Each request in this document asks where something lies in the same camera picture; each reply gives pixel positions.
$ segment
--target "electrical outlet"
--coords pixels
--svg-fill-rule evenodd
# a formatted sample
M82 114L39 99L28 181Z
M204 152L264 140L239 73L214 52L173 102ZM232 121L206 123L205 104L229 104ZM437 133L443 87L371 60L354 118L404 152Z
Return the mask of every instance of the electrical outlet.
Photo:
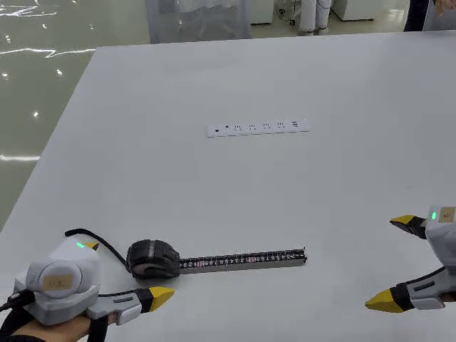
M276 122L277 130L285 131L285 122L283 120Z
M209 138L214 138L234 135L295 133L308 131L310 131L310 127L306 119L265 120L259 123L209 126L207 127L207 136Z

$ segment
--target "gray gripper arm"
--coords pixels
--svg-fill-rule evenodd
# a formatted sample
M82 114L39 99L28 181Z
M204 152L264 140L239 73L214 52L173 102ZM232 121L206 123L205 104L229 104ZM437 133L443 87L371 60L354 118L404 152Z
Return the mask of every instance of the gray gripper arm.
M88 318L99 319L111 313L117 313L118 326L127 323L141 314L141 303L135 292L119 296L99 296L95 304L90 306L85 314Z

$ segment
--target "hand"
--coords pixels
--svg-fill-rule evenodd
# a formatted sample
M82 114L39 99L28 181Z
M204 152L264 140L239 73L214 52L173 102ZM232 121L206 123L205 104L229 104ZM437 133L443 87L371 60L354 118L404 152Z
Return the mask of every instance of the hand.
M115 323L116 313L109 315L108 324ZM43 326L38 321L32 321L22 326L12 336L25 335L40 338L44 341L55 342L76 342L88 335L90 319L85 316L78 316L71 321L56 324L55 326Z
M435 0L435 8L439 16L443 15L443 9L455 9L456 0Z

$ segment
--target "label sticker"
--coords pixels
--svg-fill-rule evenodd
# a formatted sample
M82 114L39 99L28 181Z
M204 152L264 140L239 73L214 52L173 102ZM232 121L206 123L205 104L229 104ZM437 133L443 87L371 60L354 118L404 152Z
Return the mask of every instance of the label sticker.
M68 290L73 283L72 274L61 274L58 276L45 276L43 280L43 290Z
M443 207L440 210L439 223L451 223L455 221L456 207Z

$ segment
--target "measuring tape blade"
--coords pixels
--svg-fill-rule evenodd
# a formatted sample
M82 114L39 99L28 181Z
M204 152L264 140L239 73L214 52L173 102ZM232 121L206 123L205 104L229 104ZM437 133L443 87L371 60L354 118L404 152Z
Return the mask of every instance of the measuring tape blade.
M306 263L306 260L305 249L302 248L287 251L181 259L179 266L181 274L195 274L301 266Z

